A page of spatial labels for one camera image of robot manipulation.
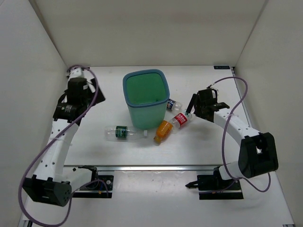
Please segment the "clear bottle red label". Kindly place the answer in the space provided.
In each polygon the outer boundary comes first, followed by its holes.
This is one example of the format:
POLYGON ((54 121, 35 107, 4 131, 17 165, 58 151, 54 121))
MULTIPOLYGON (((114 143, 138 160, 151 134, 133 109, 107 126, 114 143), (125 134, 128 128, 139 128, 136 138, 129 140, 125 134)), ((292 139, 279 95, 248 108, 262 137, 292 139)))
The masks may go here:
POLYGON ((169 123, 172 125, 172 132, 176 133, 193 119, 192 113, 181 112, 174 116, 169 123))

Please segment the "clear bottle green label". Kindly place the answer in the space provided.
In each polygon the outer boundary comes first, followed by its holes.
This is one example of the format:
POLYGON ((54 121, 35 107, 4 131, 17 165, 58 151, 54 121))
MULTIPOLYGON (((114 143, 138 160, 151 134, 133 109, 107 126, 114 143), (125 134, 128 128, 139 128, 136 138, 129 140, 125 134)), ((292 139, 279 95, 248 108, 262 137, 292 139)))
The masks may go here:
POLYGON ((114 125, 104 129, 108 141, 136 141, 148 136, 147 130, 140 130, 133 126, 114 125))

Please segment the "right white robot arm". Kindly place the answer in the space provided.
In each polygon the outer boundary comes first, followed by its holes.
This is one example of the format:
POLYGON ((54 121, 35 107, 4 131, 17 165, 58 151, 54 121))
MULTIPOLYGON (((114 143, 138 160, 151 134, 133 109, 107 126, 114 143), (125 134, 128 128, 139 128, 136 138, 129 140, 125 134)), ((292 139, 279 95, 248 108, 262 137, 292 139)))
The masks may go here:
POLYGON ((278 169, 274 136, 248 126, 226 103, 219 103, 217 97, 214 89, 200 90, 192 95, 187 111, 193 110, 195 116, 223 128, 224 135, 229 134, 239 145, 239 157, 214 168, 213 174, 206 179, 188 183, 187 188, 207 185, 219 190, 238 179, 250 179, 278 169))

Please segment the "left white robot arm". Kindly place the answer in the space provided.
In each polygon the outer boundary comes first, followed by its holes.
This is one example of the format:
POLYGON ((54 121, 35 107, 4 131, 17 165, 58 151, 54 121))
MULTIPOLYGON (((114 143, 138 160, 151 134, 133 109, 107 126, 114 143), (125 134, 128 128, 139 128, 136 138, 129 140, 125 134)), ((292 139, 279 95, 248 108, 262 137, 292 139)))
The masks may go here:
POLYGON ((79 166, 64 173, 64 163, 72 139, 88 110, 105 101, 96 78, 84 76, 85 67, 68 70, 67 88, 60 96, 53 114, 52 130, 45 151, 31 177, 25 177, 21 188, 34 202, 64 207, 73 192, 83 187, 95 189, 99 184, 97 168, 79 166))

